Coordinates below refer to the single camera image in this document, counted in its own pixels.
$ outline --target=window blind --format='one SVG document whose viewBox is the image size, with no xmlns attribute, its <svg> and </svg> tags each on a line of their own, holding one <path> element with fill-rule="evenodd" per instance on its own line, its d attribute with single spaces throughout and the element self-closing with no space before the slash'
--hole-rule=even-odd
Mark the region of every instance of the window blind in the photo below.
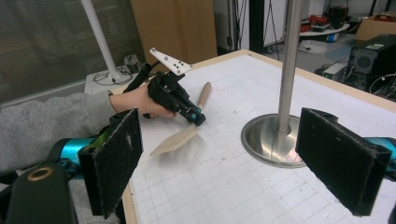
<svg viewBox="0 0 396 224">
<path fill-rule="evenodd" d="M 144 53 L 129 0 L 92 0 L 114 63 Z M 0 103 L 107 70 L 78 0 L 0 1 Z"/>
</svg>

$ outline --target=computer tower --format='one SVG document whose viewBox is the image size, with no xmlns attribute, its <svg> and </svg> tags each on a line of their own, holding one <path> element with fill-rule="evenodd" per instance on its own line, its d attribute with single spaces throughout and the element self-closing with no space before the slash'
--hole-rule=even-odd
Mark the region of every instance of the computer tower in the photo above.
<svg viewBox="0 0 396 224">
<path fill-rule="evenodd" d="M 362 91 L 378 91 L 391 77 L 375 81 L 395 72 L 396 35 L 382 34 L 351 49 L 344 82 Z"/>
</svg>

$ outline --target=white metal bracket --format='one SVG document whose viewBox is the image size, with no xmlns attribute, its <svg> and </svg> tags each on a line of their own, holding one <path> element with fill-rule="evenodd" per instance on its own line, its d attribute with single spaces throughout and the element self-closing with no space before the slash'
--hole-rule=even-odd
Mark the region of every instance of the white metal bracket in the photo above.
<svg viewBox="0 0 396 224">
<path fill-rule="evenodd" d="M 155 48 L 149 51 L 154 57 L 158 59 L 163 65 L 169 68 L 175 75 L 180 76 L 192 69 L 192 65 L 184 63 L 179 59 L 172 58 L 169 55 L 159 52 Z"/>
</svg>

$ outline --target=round metal base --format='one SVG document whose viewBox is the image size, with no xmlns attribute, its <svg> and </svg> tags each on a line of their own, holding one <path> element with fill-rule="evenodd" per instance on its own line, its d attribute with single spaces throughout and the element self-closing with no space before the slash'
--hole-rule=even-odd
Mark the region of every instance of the round metal base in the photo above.
<svg viewBox="0 0 396 224">
<path fill-rule="evenodd" d="M 289 131 L 277 130 L 278 114 L 257 117 L 248 122 L 241 138 L 245 150 L 259 161 L 284 168 L 297 168 L 305 163 L 295 152 L 300 119 L 290 116 Z"/>
</svg>

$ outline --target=silver metal stand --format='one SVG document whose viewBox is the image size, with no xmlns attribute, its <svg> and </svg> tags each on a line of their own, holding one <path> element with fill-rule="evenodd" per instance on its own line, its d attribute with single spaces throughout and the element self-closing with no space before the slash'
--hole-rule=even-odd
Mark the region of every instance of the silver metal stand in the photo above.
<svg viewBox="0 0 396 224">
<path fill-rule="evenodd" d="M 305 163 L 295 152 L 300 119 L 290 116 L 297 47 L 300 37 L 300 18 L 303 0 L 289 0 L 285 60 L 278 114 L 257 117 L 242 130 L 242 144 L 254 158 L 278 167 L 302 167 Z"/>
</svg>

